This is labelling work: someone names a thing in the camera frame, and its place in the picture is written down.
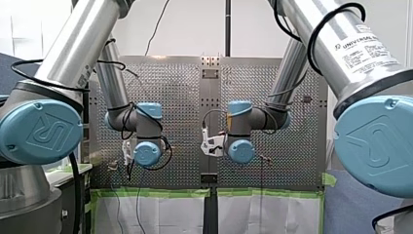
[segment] bolt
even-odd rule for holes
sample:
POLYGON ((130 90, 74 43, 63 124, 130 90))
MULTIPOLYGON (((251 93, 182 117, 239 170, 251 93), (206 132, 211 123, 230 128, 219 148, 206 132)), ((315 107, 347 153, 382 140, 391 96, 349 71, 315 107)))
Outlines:
POLYGON ((40 103, 34 103, 34 107, 36 107, 37 109, 41 109, 42 105, 40 103))
POLYGON ((62 219, 68 219, 69 218, 69 212, 66 210, 61 211, 61 218, 62 219))

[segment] blue joint cap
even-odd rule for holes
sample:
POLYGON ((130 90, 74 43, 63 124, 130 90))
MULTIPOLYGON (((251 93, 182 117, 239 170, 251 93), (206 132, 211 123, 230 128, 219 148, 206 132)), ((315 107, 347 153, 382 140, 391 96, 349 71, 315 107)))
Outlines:
POLYGON ((142 167, 151 167, 159 162, 161 149, 158 145, 144 141, 139 143, 133 151, 136 163, 142 167))
POLYGON ((247 113, 252 109, 252 103, 249 100, 233 100, 228 104, 228 115, 237 116, 247 113))
MULTIPOLYGON (((156 102, 140 102, 137 106, 149 114, 152 118, 160 120, 162 119, 162 106, 156 102)), ((137 109, 137 113, 146 116, 142 113, 139 109, 137 109)))
POLYGON ((350 106, 335 127, 346 170, 381 193, 413 197, 413 98, 369 97, 350 106))
POLYGON ((104 115, 104 124, 106 125, 107 128, 111 129, 111 130, 115 130, 112 125, 110 125, 109 122, 109 113, 106 112, 106 114, 104 115))
POLYGON ((249 140, 239 139, 231 144, 228 154, 234 162, 247 164, 254 158, 255 149, 249 140))
POLYGON ((0 153, 17 164, 51 164, 68 156, 82 135, 81 118, 70 105, 30 101, 0 120, 0 153))
POLYGON ((288 128, 289 125, 291 124, 291 115, 289 114, 289 112, 286 113, 286 114, 287 114, 287 116, 286 116, 285 123, 280 127, 280 130, 284 130, 284 129, 288 128))

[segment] robot logo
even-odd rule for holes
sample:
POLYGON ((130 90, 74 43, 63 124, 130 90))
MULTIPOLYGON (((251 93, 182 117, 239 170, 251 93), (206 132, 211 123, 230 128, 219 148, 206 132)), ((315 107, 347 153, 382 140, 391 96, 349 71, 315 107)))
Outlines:
POLYGON ((373 120, 345 138, 347 147, 368 166, 371 176, 405 167, 408 160, 400 155, 413 157, 412 148, 387 116, 373 120))
POLYGON ((46 113, 39 117, 26 142, 49 150, 60 151, 72 129, 71 123, 46 113))

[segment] vertical metal pole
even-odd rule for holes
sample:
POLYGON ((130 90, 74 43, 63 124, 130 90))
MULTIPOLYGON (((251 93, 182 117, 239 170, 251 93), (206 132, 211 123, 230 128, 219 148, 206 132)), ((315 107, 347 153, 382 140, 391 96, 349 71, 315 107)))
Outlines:
POLYGON ((225 57, 231 56, 231 0, 226 0, 225 7, 225 57))

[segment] perforated metal panel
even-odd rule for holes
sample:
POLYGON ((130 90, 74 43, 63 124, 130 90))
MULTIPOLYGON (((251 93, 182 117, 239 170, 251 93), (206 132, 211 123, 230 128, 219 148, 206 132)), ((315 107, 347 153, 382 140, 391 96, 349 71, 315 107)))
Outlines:
MULTIPOLYGON (((225 58, 221 62, 221 106, 234 99, 249 99, 263 105, 275 81, 279 59, 225 58)), ((249 165, 240 166, 228 157, 218 161, 221 187, 273 187, 318 190, 325 159, 326 85, 314 71, 297 89, 291 107, 292 123, 273 136, 259 131, 251 140, 258 155, 249 165), (310 103, 304 97, 311 97, 310 103)))
MULTIPOLYGON (((208 157, 200 153, 201 119, 208 108, 216 108, 218 101, 223 109, 233 99, 251 99, 255 105, 262 105, 275 80, 280 59, 222 58, 219 67, 215 67, 220 71, 220 82, 203 80, 204 66, 200 58, 125 57, 122 61, 139 75, 136 79, 124 73, 131 101, 156 101, 163 105, 164 134, 174 146, 168 167, 145 173, 142 186, 198 188, 201 173, 208 172, 218 173, 219 187, 258 187, 262 178, 265 187, 320 189, 325 158, 327 89, 314 72, 309 73, 298 89, 291 108, 292 124, 287 130, 274 136, 252 133, 257 153, 271 158, 271 165, 264 163, 261 173, 259 158, 243 167, 228 158, 219 159, 217 163, 206 160, 208 157), (312 101, 304 103, 304 96, 312 101)), ((108 187, 111 174, 107 172, 107 165, 115 160, 123 161, 122 141, 120 133, 104 125, 103 95, 98 83, 91 82, 91 85, 95 91, 91 94, 91 152, 99 161, 94 168, 92 184, 93 187, 108 187)), ((209 123, 217 132, 223 129, 223 121, 216 117, 209 123)), ((142 170, 135 167, 131 181, 126 181, 125 170, 125 166, 121 166, 120 172, 112 176, 113 185, 138 186, 142 170)))
MULTIPOLYGON (((160 188, 199 187, 199 59, 198 58, 123 58, 128 69, 135 72, 136 78, 124 72, 130 101, 155 101, 163 106, 163 135, 173 147, 172 160, 164 169, 146 172, 142 186, 160 188)), ((115 160, 123 162, 120 133, 109 130, 104 124, 106 105, 100 89, 97 89, 98 112, 97 141, 100 145, 101 165, 94 186, 107 187, 110 173, 107 164, 115 160)), ((168 155, 164 155, 159 165, 163 165, 168 155)), ((112 176, 116 185, 139 185, 142 170, 134 167, 131 181, 125 180, 125 166, 121 174, 112 176)))

